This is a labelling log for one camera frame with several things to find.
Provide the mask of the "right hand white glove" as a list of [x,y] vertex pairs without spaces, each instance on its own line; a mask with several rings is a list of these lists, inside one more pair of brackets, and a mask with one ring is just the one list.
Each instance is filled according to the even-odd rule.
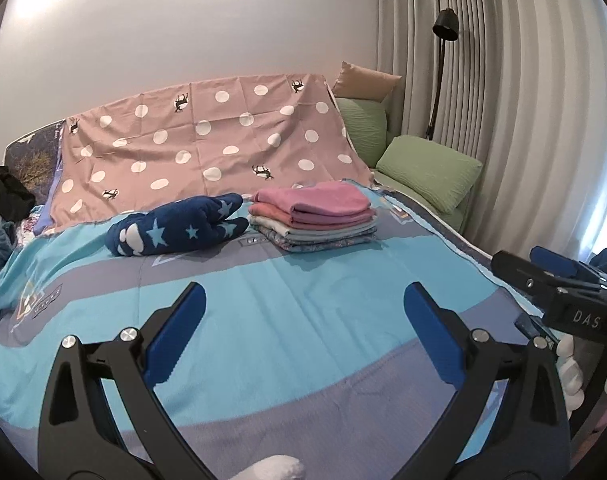
[[[562,334],[556,347],[556,369],[563,388],[567,418],[581,407],[584,401],[584,378],[580,363],[576,360],[580,356],[581,340],[570,334]],[[597,381],[607,395],[607,377]]]

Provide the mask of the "left hand white glove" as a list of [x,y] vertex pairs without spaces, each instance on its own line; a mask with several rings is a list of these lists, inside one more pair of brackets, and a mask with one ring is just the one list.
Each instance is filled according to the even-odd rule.
[[248,466],[231,480],[300,480],[305,479],[305,466],[298,458],[273,455]]

